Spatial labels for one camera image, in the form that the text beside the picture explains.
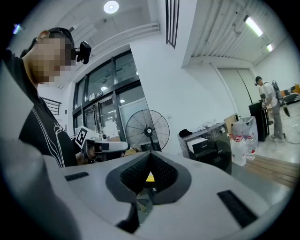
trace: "gray pants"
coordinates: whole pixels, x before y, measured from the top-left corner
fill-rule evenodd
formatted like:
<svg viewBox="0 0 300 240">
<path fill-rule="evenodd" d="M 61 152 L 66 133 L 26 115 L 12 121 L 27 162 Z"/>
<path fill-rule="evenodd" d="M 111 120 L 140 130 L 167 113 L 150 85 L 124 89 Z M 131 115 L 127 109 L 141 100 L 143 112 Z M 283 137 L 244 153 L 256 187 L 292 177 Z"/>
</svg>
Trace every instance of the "gray pants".
<svg viewBox="0 0 300 240">
<path fill-rule="evenodd" d="M 283 131 L 282 131 L 282 122 L 280 117 L 280 103 L 277 102 L 275 107 L 272 107 L 272 112 L 274 116 L 274 136 L 283 138 Z"/>
</svg>

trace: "person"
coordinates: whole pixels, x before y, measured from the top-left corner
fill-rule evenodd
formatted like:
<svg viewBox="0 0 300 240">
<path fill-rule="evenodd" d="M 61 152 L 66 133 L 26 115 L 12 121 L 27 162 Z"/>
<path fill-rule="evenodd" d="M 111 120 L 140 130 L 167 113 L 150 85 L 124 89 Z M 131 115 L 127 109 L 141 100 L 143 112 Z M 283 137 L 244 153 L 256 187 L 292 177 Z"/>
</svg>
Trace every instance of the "person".
<svg viewBox="0 0 300 240">
<path fill-rule="evenodd" d="M 276 92 L 273 88 L 273 85 L 270 82 L 265 82 L 260 76 L 255 78 L 256 83 L 263 87 L 263 92 L 265 94 L 265 105 L 264 107 L 271 105 L 272 113 L 274 116 L 274 134 L 271 136 L 274 141 L 279 142 L 283 140 L 283 130 L 282 122 L 280 117 L 280 102 L 276 98 Z"/>
<path fill-rule="evenodd" d="M 38 94 L 38 85 L 53 82 L 61 71 L 75 64 L 76 51 L 69 30 L 53 28 L 42 31 L 20 58 L 10 50 L 4 62 L 11 76 L 34 104 L 19 135 L 19 139 L 36 147 L 43 155 L 53 156 L 59 167 L 86 164 L 81 153 L 59 125 L 45 101 Z"/>
</svg>

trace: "black t-shirt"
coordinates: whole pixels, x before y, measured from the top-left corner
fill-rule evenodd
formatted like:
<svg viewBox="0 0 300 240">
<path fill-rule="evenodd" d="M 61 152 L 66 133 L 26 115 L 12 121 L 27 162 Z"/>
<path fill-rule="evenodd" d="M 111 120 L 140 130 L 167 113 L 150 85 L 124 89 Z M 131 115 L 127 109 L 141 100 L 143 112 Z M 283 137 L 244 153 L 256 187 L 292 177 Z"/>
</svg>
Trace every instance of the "black t-shirt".
<svg viewBox="0 0 300 240">
<path fill-rule="evenodd" d="M 33 145 L 43 155 L 53 156 L 60 167 L 77 165 L 70 137 L 59 125 L 44 100 L 39 97 L 38 91 L 26 74 L 23 60 L 6 50 L 4 62 L 16 83 L 34 104 L 19 139 Z"/>
</svg>

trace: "white graphic print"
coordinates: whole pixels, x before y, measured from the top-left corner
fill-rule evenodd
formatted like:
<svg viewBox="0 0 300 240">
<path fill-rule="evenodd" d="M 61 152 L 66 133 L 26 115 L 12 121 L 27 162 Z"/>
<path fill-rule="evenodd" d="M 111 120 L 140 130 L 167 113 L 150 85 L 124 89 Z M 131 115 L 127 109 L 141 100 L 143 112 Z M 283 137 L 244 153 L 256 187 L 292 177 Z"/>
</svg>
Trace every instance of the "white graphic print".
<svg viewBox="0 0 300 240">
<path fill-rule="evenodd" d="M 59 147 L 59 151 L 57 150 L 55 144 L 51 141 L 51 139 L 49 138 L 47 132 L 46 132 L 46 129 L 41 121 L 41 119 L 39 118 L 38 114 L 35 112 L 34 109 L 32 109 L 33 113 L 35 114 L 36 118 L 37 118 L 37 121 L 42 129 L 42 132 L 44 134 L 44 137 L 45 137 L 45 140 L 46 140 L 46 143 L 47 143 L 47 147 L 52 155 L 52 157 L 54 157 L 56 159 L 56 162 L 58 163 L 59 167 L 64 167 L 65 166 L 65 163 L 64 163 L 64 159 L 63 159 L 63 156 L 62 156 L 62 151 L 61 151 L 61 147 L 60 147 L 60 142 L 58 140 L 58 133 L 60 133 L 61 131 L 64 131 L 63 128 L 59 125 L 54 125 L 54 132 L 56 134 L 56 141 L 57 141 L 57 145 Z"/>
</svg>

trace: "white shirt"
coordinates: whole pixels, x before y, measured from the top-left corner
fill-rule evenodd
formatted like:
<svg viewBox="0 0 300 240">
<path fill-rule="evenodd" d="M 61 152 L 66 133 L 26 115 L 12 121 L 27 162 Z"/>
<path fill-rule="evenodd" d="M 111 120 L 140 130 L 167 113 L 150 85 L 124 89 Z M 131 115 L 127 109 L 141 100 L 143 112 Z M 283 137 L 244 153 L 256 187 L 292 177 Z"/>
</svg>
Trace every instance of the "white shirt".
<svg viewBox="0 0 300 240">
<path fill-rule="evenodd" d="M 278 99 L 276 98 L 276 92 L 273 88 L 273 85 L 271 83 L 265 83 L 263 81 L 263 92 L 266 95 L 266 99 L 269 97 L 269 95 L 272 95 L 272 100 L 271 100 L 271 106 L 275 107 L 277 105 Z"/>
</svg>

